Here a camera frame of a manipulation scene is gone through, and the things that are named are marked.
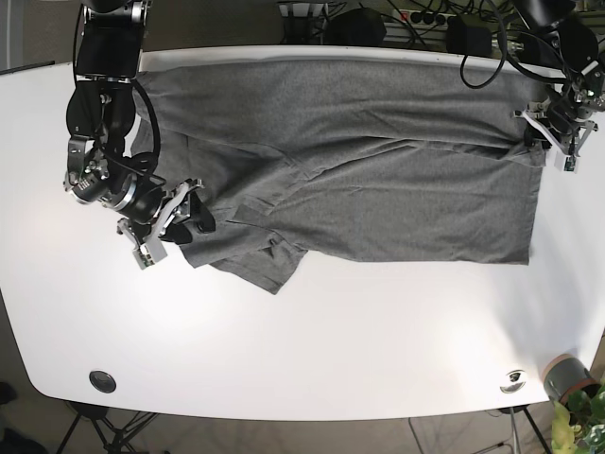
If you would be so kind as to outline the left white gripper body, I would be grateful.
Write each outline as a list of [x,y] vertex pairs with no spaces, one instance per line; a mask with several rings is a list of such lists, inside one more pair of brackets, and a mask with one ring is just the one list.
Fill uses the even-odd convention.
[[516,110],[512,116],[523,119],[527,125],[539,130],[550,142],[547,159],[562,172],[579,171],[580,151],[599,126],[592,119],[595,112],[571,105],[566,98],[531,102],[524,110]]

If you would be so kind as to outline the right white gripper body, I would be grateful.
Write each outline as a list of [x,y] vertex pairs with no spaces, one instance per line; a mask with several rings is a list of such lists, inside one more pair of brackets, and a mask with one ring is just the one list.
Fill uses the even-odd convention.
[[140,269],[145,270],[167,257],[165,229],[170,224],[186,226],[187,194],[196,191],[199,196],[203,188],[200,179],[188,179],[171,191],[164,191],[153,183],[137,182],[126,190],[123,199],[115,205],[115,211],[123,216],[117,222],[117,233],[132,243],[132,255]]

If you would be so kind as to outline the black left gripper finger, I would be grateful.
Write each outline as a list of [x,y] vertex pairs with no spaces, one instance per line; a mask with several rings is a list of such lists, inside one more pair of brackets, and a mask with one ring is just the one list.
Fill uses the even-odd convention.
[[551,144],[545,136],[531,125],[526,125],[524,131],[524,143],[528,148],[539,148],[550,150]]

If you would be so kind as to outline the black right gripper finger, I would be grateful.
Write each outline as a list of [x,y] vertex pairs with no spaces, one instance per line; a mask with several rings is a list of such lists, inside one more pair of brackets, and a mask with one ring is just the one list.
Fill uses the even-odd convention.
[[164,241],[182,246],[190,244],[193,241],[193,236],[185,225],[170,224],[165,229]]
[[201,201],[196,191],[187,194],[189,217],[186,226],[201,234],[210,234],[216,230],[216,220],[210,210]]

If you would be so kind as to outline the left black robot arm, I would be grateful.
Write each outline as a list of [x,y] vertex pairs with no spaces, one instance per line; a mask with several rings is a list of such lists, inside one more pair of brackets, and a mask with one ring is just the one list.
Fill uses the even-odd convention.
[[521,74],[541,82],[546,100],[530,102],[515,116],[527,122],[526,139],[548,148],[555,166],[576,173],[579,152],[591,133],[592,119],[604,111],[604,52],[596,34],[575,12],[573,1],[515,1],[517,14],[531,38],[550,51],[560,64],[560,78],[531,74],[515,59]]

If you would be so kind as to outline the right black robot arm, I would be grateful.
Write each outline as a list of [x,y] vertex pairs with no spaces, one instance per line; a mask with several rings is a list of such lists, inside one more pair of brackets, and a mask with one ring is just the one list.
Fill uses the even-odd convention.
[[165,243],[185,245],[193,230],[216,229],[199,198],[199,179],[172,190],[155,172],[161,133],[151,100],[137,80],[148,1],[83,1],[72,45],[74,93],[63,187],[81,204],[120,214],[117,232],[133,244],[141,269],[167,256]]

